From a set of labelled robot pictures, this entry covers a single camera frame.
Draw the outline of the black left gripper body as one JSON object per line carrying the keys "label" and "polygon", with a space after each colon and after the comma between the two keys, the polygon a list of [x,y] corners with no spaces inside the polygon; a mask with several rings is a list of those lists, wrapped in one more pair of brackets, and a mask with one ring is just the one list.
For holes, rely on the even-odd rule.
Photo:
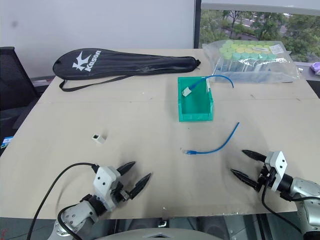
{"label": "black left gripper body", "polygon": [[124,190],[124,185],[118,182],[116,188],[111,191],[111,197],[115,204],[119,204],[129,200],[129,193]]}

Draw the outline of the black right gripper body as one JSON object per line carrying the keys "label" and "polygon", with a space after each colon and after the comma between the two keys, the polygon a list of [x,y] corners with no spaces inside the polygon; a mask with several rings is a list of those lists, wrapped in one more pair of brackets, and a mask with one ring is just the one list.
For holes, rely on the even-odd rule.
{"label": "black right gripper body", "polygon": [[259,178],[257,180],[257,191],[259,192],[263,186],[265,187],[272,187],[276,178],[276,169],[271,167],[270,169],[264,164],[261,171]]}

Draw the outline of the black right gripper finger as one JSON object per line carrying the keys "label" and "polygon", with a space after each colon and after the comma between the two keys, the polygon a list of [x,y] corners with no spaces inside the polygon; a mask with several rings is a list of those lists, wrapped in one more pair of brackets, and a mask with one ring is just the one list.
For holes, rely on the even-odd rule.
{"label": "black right gripper finger", "polygon": [[258,188],[258,183],[252,180],[248,175],[244,174],[243,172],[231,168],[230,171],[243,183],[248,185],[249,187],[253,188],[256,192],[259,192],[260,189]]}
{"label": "black right gripper finger", "polygon": [[265,155],[252,150],[243,149],[242,152],[249,158],[262,163],[264,163],[267,158]]}

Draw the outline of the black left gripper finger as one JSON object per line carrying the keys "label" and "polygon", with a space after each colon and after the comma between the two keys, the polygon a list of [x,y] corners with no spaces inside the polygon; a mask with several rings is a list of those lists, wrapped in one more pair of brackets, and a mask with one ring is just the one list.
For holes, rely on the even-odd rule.
{"label": "black left gripper finger", "polygon": [[143,189],[144,187],[147,185],[150,177],[152,176],[152,173],[148,173],[147,175],[145,175],[143,178],[141,178],[134,186],[134,188],[129,191],[126,192],[127,193],[127,200],[131,199],[133,200]]}
{"label": "black left gripper finger", "polygon": [[130,161],[130,162],[118,167],[116,170],[119,172],[119,174],[121,176],[123,176],[135,165],[135,163],[136,163],[135,161]]}

